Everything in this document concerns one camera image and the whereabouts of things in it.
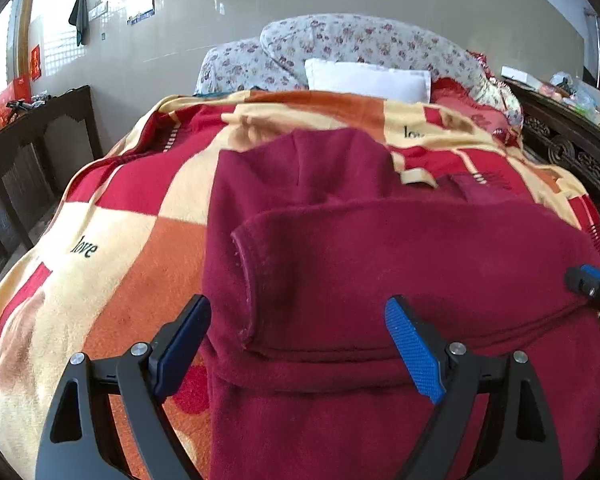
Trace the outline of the red pink pillow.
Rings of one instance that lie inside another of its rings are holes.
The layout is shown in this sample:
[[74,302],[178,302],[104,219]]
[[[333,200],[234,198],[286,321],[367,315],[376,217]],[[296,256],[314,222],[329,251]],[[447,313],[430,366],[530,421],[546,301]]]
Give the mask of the red pink pillow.
[[468,90],[451,77],[440,77],[432,84],[431,102],[470,118],[504,146],[522,148],[524,111],[520,102],[509,85],[495,77],[484,54],[467,54],[480,66],[478,82]]

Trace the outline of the white pillow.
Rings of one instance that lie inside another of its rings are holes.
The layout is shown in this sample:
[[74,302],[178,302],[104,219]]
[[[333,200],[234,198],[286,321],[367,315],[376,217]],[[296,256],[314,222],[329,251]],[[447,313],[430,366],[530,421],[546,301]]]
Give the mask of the white pillow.
[[306,60],[304,70],[312,91],[351,93],[407,104],[430,102],[432,81],[428,70],[397,70],[319,58]]

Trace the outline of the floral quilt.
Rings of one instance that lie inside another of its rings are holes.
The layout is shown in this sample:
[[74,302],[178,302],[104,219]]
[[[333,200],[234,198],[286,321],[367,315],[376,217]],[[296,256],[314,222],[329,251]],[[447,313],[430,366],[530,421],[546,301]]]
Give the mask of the floral quilt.
[[204,56],[195,92],[306,88],[308,58],[426,70],[432,80],[455,80],[477,103],[502,112],[513,128],[524,124],[513,91],[498,82],[477,55],[431,30],[360,14],[284,18],[267,24],[257,37],[219,44]]

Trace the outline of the red paper wall decoration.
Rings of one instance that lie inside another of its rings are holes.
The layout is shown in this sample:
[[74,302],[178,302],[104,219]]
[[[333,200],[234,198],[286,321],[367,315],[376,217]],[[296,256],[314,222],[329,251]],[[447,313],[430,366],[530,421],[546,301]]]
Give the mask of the red paper wall decoration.
[[38,44],[30,52],[29,75],[33,81],[40,79],[42,76],[41,47]]

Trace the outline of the dark cloth hanging on wall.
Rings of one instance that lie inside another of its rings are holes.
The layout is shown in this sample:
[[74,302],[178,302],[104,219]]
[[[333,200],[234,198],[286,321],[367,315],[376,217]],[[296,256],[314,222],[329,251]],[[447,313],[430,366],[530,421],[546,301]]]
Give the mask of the dark cloth hanging on wall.
[[70,13],[68,23],[76,29],[76,45],[84,46],[88,33],[87,0],[76,0]]

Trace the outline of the maroon fleece sweater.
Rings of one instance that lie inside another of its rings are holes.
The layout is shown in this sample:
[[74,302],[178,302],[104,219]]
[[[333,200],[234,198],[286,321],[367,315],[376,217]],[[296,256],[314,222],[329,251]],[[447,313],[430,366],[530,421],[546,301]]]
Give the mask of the maroon fleece sweater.
[[576,478],[600,431],[592,240],[499,183],[406,183],[355,129],[220,153],[202,291],[213,479],[392,479],[449,399],[415,330],[526,352]]

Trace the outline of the clutter on headboard shelf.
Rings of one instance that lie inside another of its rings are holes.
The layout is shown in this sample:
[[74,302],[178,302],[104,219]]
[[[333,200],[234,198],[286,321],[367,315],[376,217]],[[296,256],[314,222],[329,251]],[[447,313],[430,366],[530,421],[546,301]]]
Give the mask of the clutter on headboard shelf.
[[503,65],[501,77],[511,84],[556,102],[563,108],[569,108],[596,127],[600,127],[600,90],[568,73],[558,72],[550,81],[542,81],[523,70]]

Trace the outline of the dark wooden side table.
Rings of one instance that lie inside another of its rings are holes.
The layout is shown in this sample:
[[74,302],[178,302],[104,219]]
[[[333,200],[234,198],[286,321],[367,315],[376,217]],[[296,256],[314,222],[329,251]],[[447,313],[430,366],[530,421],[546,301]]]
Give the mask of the dark wooden side table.
[[31,230],[60,195],[45,137],[57,119],[83,124],[91,155],[102,157],[89,86],[52,96],[38,107],[15,102],[23,114],[0,129],[0,276],[18,248],[33,247]]

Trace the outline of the dark carved wooden headboard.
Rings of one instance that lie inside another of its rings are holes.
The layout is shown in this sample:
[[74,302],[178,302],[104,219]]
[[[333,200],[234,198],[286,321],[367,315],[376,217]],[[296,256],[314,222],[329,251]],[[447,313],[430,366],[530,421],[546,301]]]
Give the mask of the dark carved wooden headboard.
[[513,79],[504,82],[524,112],[524,148],[542,162],[571,171],[600,213],[600,127]]

